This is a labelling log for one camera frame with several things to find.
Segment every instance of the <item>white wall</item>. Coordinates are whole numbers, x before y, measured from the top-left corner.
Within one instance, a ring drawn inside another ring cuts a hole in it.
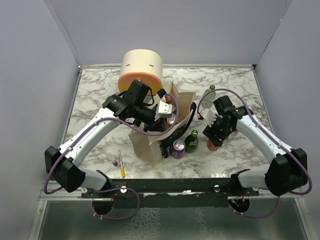
[[[44,153],[57,146],[78,63],[43,0],[1,1],[0,233],[28,239],[36,213]]]
[[[275,133],[308,156],[306,202],[320,236],[320,1],[294,0],[256,67]]]
[[[139,48],[165,64],[257,64],[292,0],[47,1],[91,65]]]

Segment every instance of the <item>table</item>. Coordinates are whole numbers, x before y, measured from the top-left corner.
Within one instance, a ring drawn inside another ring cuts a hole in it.
[[[108,96],[119,93],[119,73],[120,68],[83,69],[69,119],[66,141],[96,115]],[[233,90],[245,100],[262,124],[270,127],[251,67],[164,68],[162,82],[164,86],[174,82],[180,91],[195,91],[196,104],[212,84],[216,89]],[[217,92],[217,98],[226,94],[236,106],[241,105],[231,93]],[[112,165],[112,159],[118,158],[118,149],[121,150],[126,178],[132,179],[224,178],[243,169],[258,169],[268,165],[262,153],[241,133],[230,136],[218,151],[209,151],[206,146],[207,138],[202,134],[205,127],[206,123],[194,116],[182,139],[184,140],[191,130],[198,130],[197,150],[193,154],[185,154],[182,159],[170,156],[157,170],[134,155],[128,137],[131,129],[120,125],[92,149],[82,167],[93,171],[100,170],[113,179],[121,178],[120,168]]]

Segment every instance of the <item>screw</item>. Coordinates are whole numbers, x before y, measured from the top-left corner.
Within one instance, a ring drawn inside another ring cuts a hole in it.
[[[125,194],[127,192],[126,186],[122,186],[122,189],[120,189],[120,192]]]
[[[88,192],[88,189],[86,189],[85,187],[81,188],[81,193],[86,194]]]
[[[214,189],[214,191],[216,193],[220,192],[220,186],[219,185],[214,185],[213,189]]]

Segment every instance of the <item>brown paper bag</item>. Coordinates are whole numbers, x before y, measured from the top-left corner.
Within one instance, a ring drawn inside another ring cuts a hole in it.
[[[142,133],[139,133],[135,130],[132,130],[129,134],[130,140],[133,145],[134,153],[136,156],[145,162],[149,163],[153,168],[159,169],[163,162],[164,158],[161,154],[161,140],[169,137],[176,129],[183,127],[187,124],[190,119],[192,112],[190,111],[190,106],[194,101],[195,92],[194,91],[186,91],[179,92],[176,85],[173,83],[164,87],[165,91],[169,94],[172,94],[176,97],[179,104],[179,120],[171,131],[167,132],[161,136],[147,136]],[[154,97],[154,105],[150,106],[152,109],[158,102],[160,98],[158,95]],[[141,130],[144,128],[144,124],[142,123],[139,127]]]

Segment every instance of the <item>soda can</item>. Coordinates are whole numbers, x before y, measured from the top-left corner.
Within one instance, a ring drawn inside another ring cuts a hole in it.
[[[186,151],[186,144],[184,141],[175,140],[172,145],[172,156],[175,159],[181,159]]]

